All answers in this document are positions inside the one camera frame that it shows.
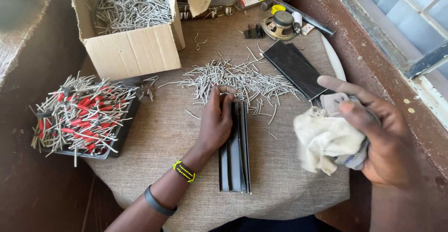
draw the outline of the white rag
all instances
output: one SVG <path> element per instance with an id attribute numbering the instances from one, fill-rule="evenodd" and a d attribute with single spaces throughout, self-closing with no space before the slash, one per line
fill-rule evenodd
<path id="1" fill-rule="evenodd" d="M 327 112 L 311 107 L 294 118 L 298 138 L 298 155 L 303 169 L 328 175 L 336 171 L 332 157 L 355 155 L 365 135 L 353 128 L 344 118 L 326 117 Z"/>

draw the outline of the brown wall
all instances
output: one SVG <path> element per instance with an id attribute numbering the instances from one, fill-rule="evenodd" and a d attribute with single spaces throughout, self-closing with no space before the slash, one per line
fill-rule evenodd
<path id="1" fill-rule="evenodd" d="M 3 45 L 0 52 L 8 50 Z M 72 157 L 45 158 L 32 149 L 36 117 L 28 105 L 76 74 L 85 56 L 71 1 L 51 0 L 0 91 L 2 231 L 81 231 L 93 172 L 84 162 L 74 168 Z"/>
<path id="2" fill-rule="evenodd" d="M 328 40 L 339 56 L 349 82 L 384 97 L 405 113 L 416 137 L 418 159 L 430 196 L 428 204 L 433 207 L 433 223 L 436 230 L 447 230 L 448 181 L 444 173 L 448 158 L 440 156 L 438 151 L 448 151 L 448 135 L 442 124 L 421 100 L 414 99 L 417 94 L 340 0 L 291 0 L 291 5 L 336 30 Z M 410 107 L 416 113 L 409 113 Z M 371 185 L 362 173 L 351 172 L 350 194 L 350 200 L 317 217 L 343 231 L 367 231 Z"/>

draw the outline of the wrist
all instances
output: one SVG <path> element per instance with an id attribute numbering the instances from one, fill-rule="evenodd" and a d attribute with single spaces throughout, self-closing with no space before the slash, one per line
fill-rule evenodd
<path id="1" fill-rule="evenodd" d="M 196 144 L 182 157 L 181 161 L 194 173 L 198 173 L 205 166 L 212 154 L 209 149 Z"/>

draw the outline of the left hand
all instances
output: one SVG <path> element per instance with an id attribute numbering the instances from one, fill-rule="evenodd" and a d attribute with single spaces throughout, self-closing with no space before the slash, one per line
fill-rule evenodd
<path id="1" fill-rule="evenodd" d="M 230 86 L 218 85 L 211 89 L 207 105 L 202 110 L 201 130 L 197 145 L 213 153 L 230 136 L 232 129 L 231 104 L 238 91 Z"/>

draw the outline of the beaded bracelet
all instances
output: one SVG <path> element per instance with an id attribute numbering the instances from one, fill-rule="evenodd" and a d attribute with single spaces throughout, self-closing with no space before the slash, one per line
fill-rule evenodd
<path id="1" fill-rule="evenodd" d="M 179 159 L 174 163 L 172 168 L 189 183 L 193 183 L 196 174 L 192 172 L 187 166 L 185 166 Z"/>

